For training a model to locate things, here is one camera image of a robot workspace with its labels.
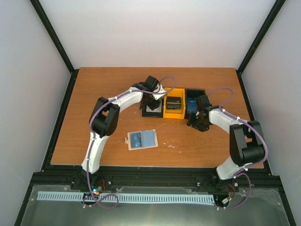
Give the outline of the beige card holder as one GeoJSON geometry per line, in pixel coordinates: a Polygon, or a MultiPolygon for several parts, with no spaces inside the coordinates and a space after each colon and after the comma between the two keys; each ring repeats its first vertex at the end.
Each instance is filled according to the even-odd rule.
{"type": "Polygon", "coordinates": [[[125,143],[128,145],[129,150],[139,150],[139,149],[147,149],[147,148],[154,148],[158,147],[158,139],[157,139],[157,133],[155,129],[151,130],[144,130],[144,131],[136,131],[141,133],[142,138],[142,147],[140,148],[131,148],[130,146],[130,133],[127,134],[127,137],[125,138],[125,143]]]}

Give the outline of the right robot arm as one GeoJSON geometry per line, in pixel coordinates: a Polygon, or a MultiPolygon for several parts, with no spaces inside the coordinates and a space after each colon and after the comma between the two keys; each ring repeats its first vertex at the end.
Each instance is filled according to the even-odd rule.
{"type": "Polygon", "coordinates": [[[250,166],[266,160],[267,145],[258,121],[243,120],[219,105],[213,106],[207,95],[196,98],[196,109],[188,117],[189,127],[206,132],[211,125],[215,125],[229,135],[230,156],[216,167],[206,181],[214,190],[222,190],[227,182],[247,171],[250,166]]]}

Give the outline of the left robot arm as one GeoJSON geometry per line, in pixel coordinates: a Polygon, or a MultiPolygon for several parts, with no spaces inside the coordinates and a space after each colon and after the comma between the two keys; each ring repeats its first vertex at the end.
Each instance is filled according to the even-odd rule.
{"type": "Polygon", "coordinates": [[[165,95],[166,89],[157,79],[149,76],[145,82],[136,83],[115,97],[100,97],[97,100],[89,120],[90,141],[81,164],[83,170],[88,172],[81,179],[86,189],[94,189],[98,184],[98,178],[93,174],[99,170],[104,146],[117,128],[119,114],[139,102],[157,107],[165,95]]]}

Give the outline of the blue VIP card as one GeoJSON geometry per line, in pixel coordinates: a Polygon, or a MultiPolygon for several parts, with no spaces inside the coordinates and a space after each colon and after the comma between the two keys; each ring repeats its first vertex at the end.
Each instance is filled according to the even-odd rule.
{"type": "Polygon", "coordinates": [[[133,149],[142,147],[142,138],[140,132],[130,133],[130,146],[133,149]]]}

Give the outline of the black card stack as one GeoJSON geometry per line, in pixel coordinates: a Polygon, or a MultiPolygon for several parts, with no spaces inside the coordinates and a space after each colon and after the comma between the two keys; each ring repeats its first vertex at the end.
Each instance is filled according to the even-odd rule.
{"type": "Polygon", "coordinates": [[[166,97],[166,109],[168,110],[181,110],[182,100],[180,97],[166,97]]]}

